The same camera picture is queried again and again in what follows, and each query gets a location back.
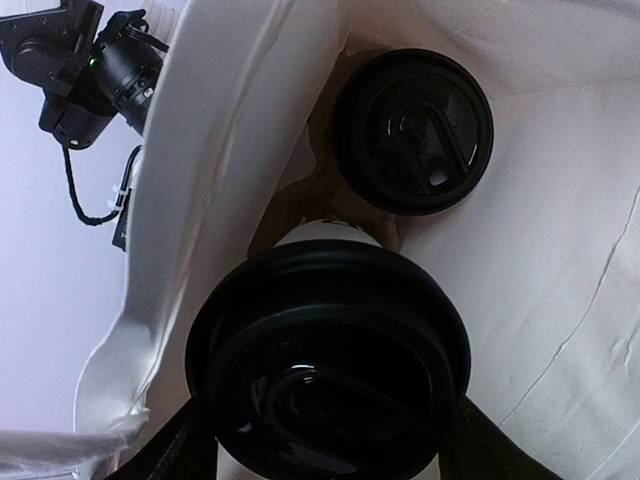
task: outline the white backdrop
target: white backdrop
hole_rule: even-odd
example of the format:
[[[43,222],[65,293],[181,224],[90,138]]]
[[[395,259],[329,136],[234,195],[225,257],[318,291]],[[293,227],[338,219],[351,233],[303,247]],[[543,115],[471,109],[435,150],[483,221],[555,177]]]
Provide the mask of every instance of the white backdrop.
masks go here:
[[[143,0],[104,3],[103,24]],[[115,225],[77,220],[60,146],[38,128],[43,98],[0,64],[0,431],[73,431],[76,384],[124,292],[125,255],[111,246]],[[112,186],[139,143],[116,118],[92,148],[73,153],[88,215],[109,212]]]

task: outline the white fabric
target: white fabric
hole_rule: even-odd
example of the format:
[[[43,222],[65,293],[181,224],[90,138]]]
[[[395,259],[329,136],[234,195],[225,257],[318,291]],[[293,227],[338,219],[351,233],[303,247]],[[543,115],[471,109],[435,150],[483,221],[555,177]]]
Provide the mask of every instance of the white fabric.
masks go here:
[[[24,15],[60,7],[60,0],[0,0],[0,17]]]
[[[404,228],[403,253],[467,325],[471,398],[567,480],[635,480],[639,27],[624,0],[191,1],[147,129],[123,314],[79,385],[77,431],[141,426],[172,326],[242,261],[350,32],[452,56],[493,108],[478,188]]]
[[[180,12],[158,0],[144,0],[145,20],[149,22],[149,34],[170,45],[180,22]]]
[[[180,9],[186,0],[164,2]],[[0,0],[0,9],[5,3]],[[45,3],[26,5],[33,9]],[[142,0],[102,3],[101,27],[117,10],[143,5]],[[157,0],[145,5],[162,10]],[[60,147],[51,135],[38,131],[42,91],[13,77],[4,65],[0,73],[0,158],[9,194],[18,192],[15,201],[0,209],[5,224],[11,225],[5,229],[0,262],[6,280],[0,295],[0,478],[70,478],[79,463],[129,445],[142,423],[131,415],[109,432],[71,434],[83,365],[122,305],[125,255],[111,246],[114,225],[91,229],[75,218]],[[109,188],[119,184],[127,156],[138,143],[138,135],[120,118],[98,144],[74,154],[80,201],[89,213],[107,212],[113,198]]]

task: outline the black plastic lid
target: black plastic lid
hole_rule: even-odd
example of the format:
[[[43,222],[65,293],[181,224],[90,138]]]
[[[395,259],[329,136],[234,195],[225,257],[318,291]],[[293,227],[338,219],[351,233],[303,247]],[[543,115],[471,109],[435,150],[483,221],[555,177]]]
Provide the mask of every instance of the black plastic lid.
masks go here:
[[[404,480],[440,448],[470,355],[423,270],[317,240],[229,275],[192,328],[186,364],[220,443],[259,475]]]
[[[473,190],[493,148],[482,89],[462,66],[426,50],[366,64],[334,112],[340,169],[365,200],[400,215],[444,210]]]

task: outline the white cloth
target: white cloth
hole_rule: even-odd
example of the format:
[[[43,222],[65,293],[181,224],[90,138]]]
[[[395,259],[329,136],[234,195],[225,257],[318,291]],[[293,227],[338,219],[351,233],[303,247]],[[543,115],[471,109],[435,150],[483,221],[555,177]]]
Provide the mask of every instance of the white cloth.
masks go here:
[[[635,480],[639,27],[623,0],[191,1],[147,130],[124,311],[80,383],[78,432],[143,411],[172,326],[242,261],[351,33],[452,56],[493,108],[476,191],[404,230],[467,325],[471,398],[567,480]]]

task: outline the cable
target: cable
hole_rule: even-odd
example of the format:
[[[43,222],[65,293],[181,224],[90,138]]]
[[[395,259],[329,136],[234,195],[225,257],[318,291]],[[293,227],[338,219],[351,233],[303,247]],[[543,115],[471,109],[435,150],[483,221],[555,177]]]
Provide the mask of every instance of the cable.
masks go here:
[[[116,199],[116,210],[122,211],[124,208],[124,202],[128,195],[129,183],[131,183],[131,172],[133,171],[133,165],[135,164],[135,159],[142,150],[142,145],[138,145],[131,151],[129,155],[129,159],[127,160],[127,166],[124,168],[124,173],[122,174],[122,182],[120,182],[120,191],[118,192],[118,198]]]
[[[129,35],[130,38],[133,38],[134,40],[138,40],[138,41],[141,41],[141,42],[145,42],[145,43],[151,45],[153,48],[157,48],[158,50],[160,50],[163,53],[169,52],[169,45],[167,45],[166,43],[158,40],[153,35],[149,35],[148,33],[142,31],[139,28],[136,28],[136,27],[134,27],[132,25],[129,25],[127,27],[127,34]]]
[[[78,219],[82,223],[90,227],[99,227],[100,225],[110,222],[111,220],[116,218],[120,213],[119,210],[114,210],[109,215],[102,218],[88,217],[84,213],[82,207],[80,206],[80,202],[78,202],[76,184],[73,180],[73,170],[71,168],[71,152],[69,152],[69,149],[67,147],[62,147],[62,154],[64,155],[64,166],[65,172],[67,174],[67,183],[69,184],[69,195],[71,196],[71,203],[73,204],[73,209],[75,210]]]

